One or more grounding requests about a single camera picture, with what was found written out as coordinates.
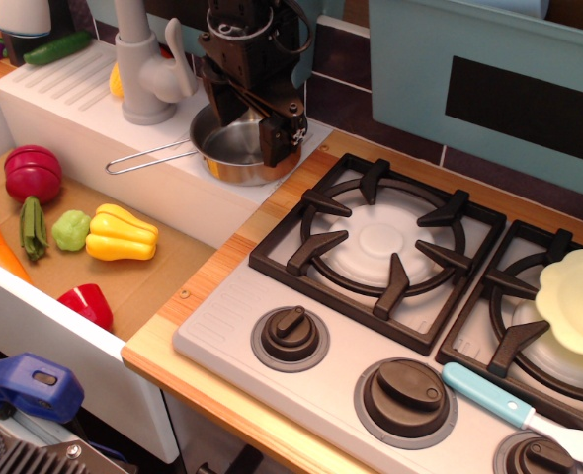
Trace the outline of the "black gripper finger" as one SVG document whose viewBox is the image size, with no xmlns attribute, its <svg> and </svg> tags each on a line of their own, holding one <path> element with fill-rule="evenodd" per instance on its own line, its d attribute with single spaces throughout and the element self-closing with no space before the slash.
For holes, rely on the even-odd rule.
<svg viewBox="0 0 583 474">
<path fill-rule="evenodd" d="M 221 126 L 237 121 L 249 106 L 240 98 L 229 77 L 214 64 L 202 65 L 203 85 L 214 116 Z"/>
<path fill-rule="evenodd" d="M 293 127 L 281 117 L 270 116 L 259 121 L 259 143 L 266 167 L 277 167 L 290 157 L 297 157 L 305 138 L 305 122 Z"/>
</svg>

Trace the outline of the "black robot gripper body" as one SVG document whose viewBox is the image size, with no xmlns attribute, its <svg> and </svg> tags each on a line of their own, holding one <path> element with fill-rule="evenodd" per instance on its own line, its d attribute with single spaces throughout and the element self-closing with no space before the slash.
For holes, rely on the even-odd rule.
<svg viewBox="0 0 583 474">
<path fill-rule="evenodd" d="M 203 64 L 225 73 L 240 98 L 263 117 L 298 120 L 302 99 L 292 72 L 307 50 L 295 1 L 210 1 L 199 44 Z"/>
</svg>

